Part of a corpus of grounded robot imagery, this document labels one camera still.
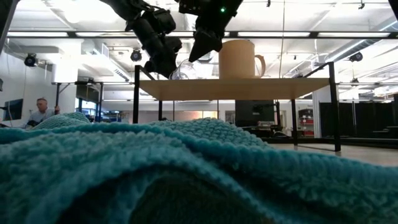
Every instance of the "floor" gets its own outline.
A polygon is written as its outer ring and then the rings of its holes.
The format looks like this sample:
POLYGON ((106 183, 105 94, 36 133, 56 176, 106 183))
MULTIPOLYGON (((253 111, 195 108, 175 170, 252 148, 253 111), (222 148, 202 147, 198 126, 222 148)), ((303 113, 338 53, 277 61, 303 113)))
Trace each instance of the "floor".
POLYGON ((316 152, 341 156, 349 159, 357 159, 372 164, 379 164, 384 166, 398 166, 398 150, 397 149, 381 149, 373 147, 360 146, 341 146, 340 152, 333 152, 327 150, 334 150, 332 144, 299 144, 294 147, 293 144, 271 144, 277 149, 296 150, 299 152, 316 152), (318 147, 326 150, 310 149, 308 147, 318 147))

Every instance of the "white ceiling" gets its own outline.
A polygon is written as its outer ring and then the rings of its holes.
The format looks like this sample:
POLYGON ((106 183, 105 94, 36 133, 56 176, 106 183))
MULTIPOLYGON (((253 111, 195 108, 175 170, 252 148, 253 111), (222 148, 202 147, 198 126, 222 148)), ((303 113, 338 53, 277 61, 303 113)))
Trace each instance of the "white ceiling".
MULTIPOLYGON (((76 5, 67 6, 70 0, 22 0, 11 24, 11 30, 124 30, 125 22, 115 16, 112 10, 106 10, 98 0, 76 0, 76 5)), ((178 13, 178 4, 174 0, 149 0, 150 4, 158 5, 172 11, 177 23, 176 30, 192 30, 194 16, 178 13)), ((271 1, 271 7, 266 7, 267 1, 245 0, 238 9, 238 14, 231 20, 226 30, 322 30, 322 31, 368 31, 374 30, 380 23, 394 17, 388 0, 364 0, 365 7, 359 10, 360 1, 353 0, 283 0, 271 1)), ((66 51, 67 44, 76 40, 38 40, 18 39, 19 45, 52 45, 66 51)), ((141 47, 137 39, 94 39, 97 46, 102 43, 110 49, 111 57, 131 72, 137 64, 144 65, 143 60, 134 63, 130 60, 133 48, 141 47)), ((267 61, 267 75, 279 77, 286 75, 296 65, 302 63, 312 55, 327 55, 346 45, 350 40, 284 40, 283 49, 280 39, 252 39, 256 46, 256 53, 261 54, 267 61)), ((179 52, 178 61, 188 58, 192 40, 183 41, 183 49, 179 52)), ((393 50, 383 57, 374 58, 394 47, 396 40, 383 40, 363 50, 364 60, 356 63, 354 72, 351 62, 338 62, 338 80, 350 80, 353 73, 362 77, 377 69, 391 64, 389 60, 398 56, 393 50)), ((379 76, 395 75, 396 65, 379 76)), ((217 75, 215 65, 213 75, 217 75)))

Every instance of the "man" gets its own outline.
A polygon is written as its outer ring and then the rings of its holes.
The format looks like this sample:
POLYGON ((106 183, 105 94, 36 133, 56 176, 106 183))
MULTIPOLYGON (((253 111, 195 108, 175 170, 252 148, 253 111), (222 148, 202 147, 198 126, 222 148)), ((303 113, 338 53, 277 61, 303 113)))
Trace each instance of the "man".
POLYGON ((23 125, 23 128, 34 127, 40 124, 42 121, 59 114, 60 108, 56 106, 55 109, 49 109, 47 107, 47 100, 45 98, 39 98, 36 101, 38 111, 32 113, 29 117, 27 124, 23 125))

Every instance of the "ceiling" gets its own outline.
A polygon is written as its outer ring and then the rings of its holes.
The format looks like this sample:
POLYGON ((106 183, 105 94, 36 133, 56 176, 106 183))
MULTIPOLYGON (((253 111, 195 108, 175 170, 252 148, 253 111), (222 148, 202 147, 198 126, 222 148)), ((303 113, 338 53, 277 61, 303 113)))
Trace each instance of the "ceiling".
MULTIPOLYGON (((195 16, 178 13, 178 4, 174 0, 147 2, 170 9, 177 23, 176 30, 193 30, 195 16)), ((267 7, 267 1, 244 0, 237 16, 231 20, 226 30, 379 31, 383 24, 396 20, 388 0, 363 2, 365 7, 358 9, 360 0, 285 0, 285 2, 275 0, 271 1, 270 7, 267 7)), ((124 28, 125 21, 99 0, 21 0, 11 24, 11 30, 123 31, 124 28)), ((12 41, 19 46, 56 46, 64 52, 70 51, 71 44, 83 42, 83 40, 70 39, 12 39, 12 41)), ((132 50, 141 47, 137 39, 90 41, 94 42, 97 48, 105 44, 115 64, 128 73, 134 71, 135 65, 144 65, 148 59, 144 53, 141 62, 131 61, 132 50)), ((250 41, 255 44, 256 53, 266 59, 266 75, 273 78, 291 77, 297 73, 305 74, 313 68, 314 61, 321 62, 323 57, 358 42, 358 40, 341 39, 251 39, 250 41)), ((192 39, 184 39, 182 42, 183 48, 178 53, 177 63, 188 58, 193 44, 192 39)), ((353 65, 349 61, 340 60, 336 63, 338 71, 336 79, 349 82, 356 77, 369 82, 372 78, 378 82, 390 78, 391 81, 391 77, 398 76, 398 64, 392 60, 398 56, 397 46, 397 40, 382 40, 361 51, 364 55, 361 62, 353 65)), ((209 77, 216 77, 217 63, 218 56, 214 54, 210 65, 200 66, 207 68, 209 77)), ((92 77, 100 77, 104 75, 102 73, 106 73, 93 67, 97 72, 89 69, 81 73, 92 77)))

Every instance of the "teal towel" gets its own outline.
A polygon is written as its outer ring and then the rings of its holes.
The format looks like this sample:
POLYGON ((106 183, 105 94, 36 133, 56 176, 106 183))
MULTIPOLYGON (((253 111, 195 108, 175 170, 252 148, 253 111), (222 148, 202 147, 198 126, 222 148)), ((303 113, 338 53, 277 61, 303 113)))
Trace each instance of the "teal towel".
POLYGON ((0 223, 398 223, 395 167, 275 150, 215 119, 65 118, 0 129, 0 223))

